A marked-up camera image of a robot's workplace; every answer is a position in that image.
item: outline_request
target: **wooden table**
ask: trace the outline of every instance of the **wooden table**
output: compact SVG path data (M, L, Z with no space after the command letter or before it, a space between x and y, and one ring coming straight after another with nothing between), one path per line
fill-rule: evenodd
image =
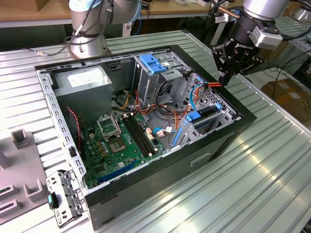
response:
M236 0L229 6L241 5ZM150 3L149 18L195 17L206 16L209 7L197 3L187 6L175 0L169 2L153 1ZM141 18L146 19L148 13L141 11ZM67 0L49 0L39 12L0 6L0 28L71 24L70 9Z

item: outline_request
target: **blue plastic tab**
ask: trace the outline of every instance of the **blue plastic tab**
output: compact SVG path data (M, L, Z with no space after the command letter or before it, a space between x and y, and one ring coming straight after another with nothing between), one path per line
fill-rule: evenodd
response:
M222 109L222 106L220 103L215 103L215 107L218 109L218 110L221 110Z
M175 137L175 139L174 139L174 141L173 141L173 143L172 143L172 146L173 146L173 147L175 146L175 144L176 144L176 142L177 142L177 139L179 138L179 136L180 136L180 134L181 134L182 131L183 131L183 129L182 129L182 128L179 128L178 133L177 133L177 135L176 135L176 137Z
M192 122L192 121L194 121L196 119L199 119L200 117L201 117L201 115L197 111L193 111L193 112L187 114L186 119L189 122Z
M141 55L140 60L147 68L150 69L152 74L158 74L167 71L166 67L162 66L159 60L153 57L151 54Z
M49 203L52 203L52 197L50 194L48 195L48 201L49 201Z

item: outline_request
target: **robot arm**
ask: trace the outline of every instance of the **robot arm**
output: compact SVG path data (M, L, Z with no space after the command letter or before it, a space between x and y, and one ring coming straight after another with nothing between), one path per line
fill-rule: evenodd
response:
M70 0L73 32L77 36L70 43L75 58L87 58L109 53L104 37L107 25L135 21L140 15L140 0Z
M221 75L219 82L227 85L231 77L243 74L263 63L260 49L275 50L282 41L294 39L282 35L275 26L289 0L246 0L229 38L213 56Z

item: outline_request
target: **yellow cable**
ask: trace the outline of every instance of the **yellow cable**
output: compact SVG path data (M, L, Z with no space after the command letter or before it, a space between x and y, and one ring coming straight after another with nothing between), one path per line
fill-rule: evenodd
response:
M128 99L129 99L129 98L130 98L129 95L127 95L125 104L124 104L121 108L119 108L120 110L123 110L123 109L125 109L125 108L127 107Z

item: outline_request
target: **motherboard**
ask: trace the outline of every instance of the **motherboard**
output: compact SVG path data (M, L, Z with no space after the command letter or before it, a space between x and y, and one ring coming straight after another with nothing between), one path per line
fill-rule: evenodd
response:
M166 153L141 114L102 117L81 135L89 189Z

